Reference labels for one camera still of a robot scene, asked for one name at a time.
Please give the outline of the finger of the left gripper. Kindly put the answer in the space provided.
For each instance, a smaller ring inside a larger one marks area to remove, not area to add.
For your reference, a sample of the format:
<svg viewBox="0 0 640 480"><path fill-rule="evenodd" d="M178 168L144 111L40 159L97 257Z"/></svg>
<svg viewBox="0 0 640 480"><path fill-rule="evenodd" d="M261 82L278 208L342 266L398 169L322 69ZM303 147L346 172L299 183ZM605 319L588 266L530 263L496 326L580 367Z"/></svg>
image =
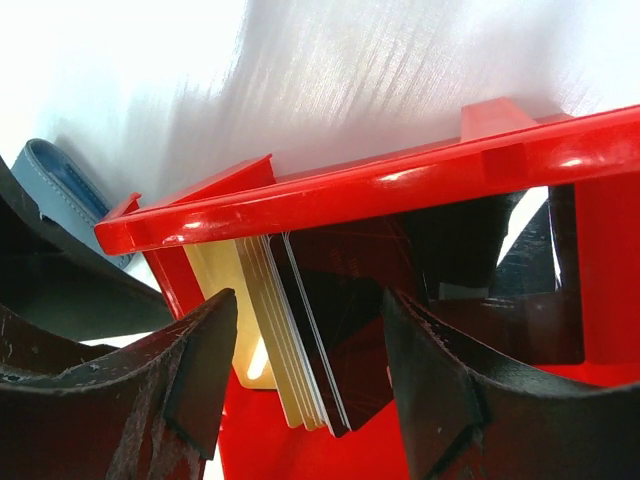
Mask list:
<svg viewBox="0 0 640 480"><path fill-rule="evenodd" d="M42 216L1 165L1 304L51 333L94 340L158 330L163 296Z"/></svg>

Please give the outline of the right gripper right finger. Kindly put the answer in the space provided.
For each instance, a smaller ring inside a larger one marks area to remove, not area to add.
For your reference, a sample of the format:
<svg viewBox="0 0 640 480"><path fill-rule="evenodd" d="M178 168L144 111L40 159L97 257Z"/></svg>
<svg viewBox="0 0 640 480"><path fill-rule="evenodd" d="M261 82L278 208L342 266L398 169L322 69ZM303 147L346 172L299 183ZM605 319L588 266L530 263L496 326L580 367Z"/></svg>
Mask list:
<svg viewBox="0 0 640 480"><path fill-rule="evenodd" d="M556 376L383 296L391 384L413 479L635 479L639 387Z"/></svg>

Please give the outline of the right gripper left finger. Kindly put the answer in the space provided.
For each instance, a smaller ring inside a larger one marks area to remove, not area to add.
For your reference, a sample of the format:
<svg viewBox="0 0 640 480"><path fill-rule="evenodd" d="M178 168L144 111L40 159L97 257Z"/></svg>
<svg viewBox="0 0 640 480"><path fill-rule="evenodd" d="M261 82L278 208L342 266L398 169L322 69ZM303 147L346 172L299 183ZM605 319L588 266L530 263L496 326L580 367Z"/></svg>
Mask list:
<svg viewBox="0 0 640 480"><path fill-rule="evenodd" d="M199 479L214 457L237 335L224 289L126 347L1 312L5 479Z"/></svg>

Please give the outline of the blue leather card holder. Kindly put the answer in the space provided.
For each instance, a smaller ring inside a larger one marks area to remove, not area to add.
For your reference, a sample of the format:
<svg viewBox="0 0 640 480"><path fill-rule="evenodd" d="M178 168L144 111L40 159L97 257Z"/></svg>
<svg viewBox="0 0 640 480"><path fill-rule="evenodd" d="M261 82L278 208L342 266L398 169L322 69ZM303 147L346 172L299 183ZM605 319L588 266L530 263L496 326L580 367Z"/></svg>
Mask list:
<svg viewBox="0 0 640 480"><path fill-rule="evenodd" d="M117 268L125 269L130 264L130 254L110 256L99 245L94 227L111 207L63 150L47 140L31 139L11 172L35 201L42 217L60 225Z"/></svg>

